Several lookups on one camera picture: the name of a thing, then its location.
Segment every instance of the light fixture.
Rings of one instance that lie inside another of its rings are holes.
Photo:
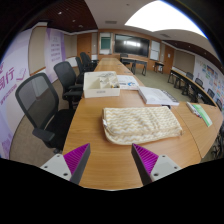
[[[154,1],[145,5],[125,25],[151,32],[168,29],[187,30],[206,38],[202,31],[187,16],[162,1]]]

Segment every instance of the white box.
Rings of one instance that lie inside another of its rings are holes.
[[[120,85],[115,71],[85,72],[84,97],[119,96]]]

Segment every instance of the document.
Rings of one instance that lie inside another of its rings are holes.
[[[120,89],[138,90],[137,80],[130,75],[117,75]]]
[[[164,90],[139,86],[139,94],[146,104],[179,105],[179,102]]]
[[[197,112],[201,115],[203,120],[205,121],[206,125],[209,127],[212,125],[212,121],[205,110],[201,107],[201,105],[193,105],[193,107],[197,110]]]

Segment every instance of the beige knitted cloth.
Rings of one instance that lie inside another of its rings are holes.
[[[107,139],[119,145],[156,141],[183,133],[178,120],[166,106],[104,108],[103,124]]]

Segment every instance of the white paper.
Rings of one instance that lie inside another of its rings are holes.
[[[118,82],[121,89],[138,90],[137,80],[130,75],[117,75]]]

